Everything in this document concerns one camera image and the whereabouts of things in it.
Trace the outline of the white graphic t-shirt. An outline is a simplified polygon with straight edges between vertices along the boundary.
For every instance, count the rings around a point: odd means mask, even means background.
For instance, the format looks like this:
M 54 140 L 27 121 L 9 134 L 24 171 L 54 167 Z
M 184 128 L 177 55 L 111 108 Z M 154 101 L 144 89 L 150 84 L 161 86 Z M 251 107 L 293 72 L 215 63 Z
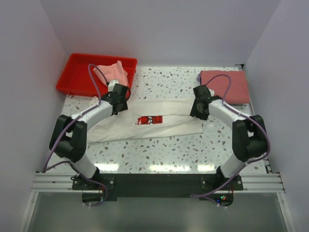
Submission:
M 202 122 L 190 116 L 193 103 L 194 98 L 129 100 L 128 110 L 100 121 L 87 140 L 92 144 L 201 134 Z

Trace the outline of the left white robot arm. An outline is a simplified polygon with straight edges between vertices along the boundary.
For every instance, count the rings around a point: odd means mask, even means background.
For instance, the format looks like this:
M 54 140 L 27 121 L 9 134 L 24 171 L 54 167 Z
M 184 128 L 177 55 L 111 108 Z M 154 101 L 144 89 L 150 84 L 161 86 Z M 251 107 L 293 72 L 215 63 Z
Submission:
M 102 120 L 128 109 L 129 87 L 118 81 L 111 81 L 108 93 L 99 97 L 98 102 L 75 115 L 60 115 L 57 118 L 50 140 L 51 154 L 70 162 L 72 168 L 83 176 L 88 189 L 100 184 L 99 170 L 86 155 L 87 133 Z

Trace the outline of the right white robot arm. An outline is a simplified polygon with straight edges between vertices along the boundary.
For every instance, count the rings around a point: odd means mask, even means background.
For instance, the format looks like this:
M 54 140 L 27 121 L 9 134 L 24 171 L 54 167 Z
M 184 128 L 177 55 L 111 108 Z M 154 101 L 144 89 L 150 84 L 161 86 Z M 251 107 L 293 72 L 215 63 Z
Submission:
M 266 154 L 269 149 L 264 120 L 261 116 L 244 114 L 219 96 L 212 96 L 206 86 L 193 89 L 194 102 L 190 116 L 207 120 L 215 117 L 232 130 L 232 155 L 216 170 L 211 183 L 213 189 L 227 189 L 232 179 L 251 161 Z

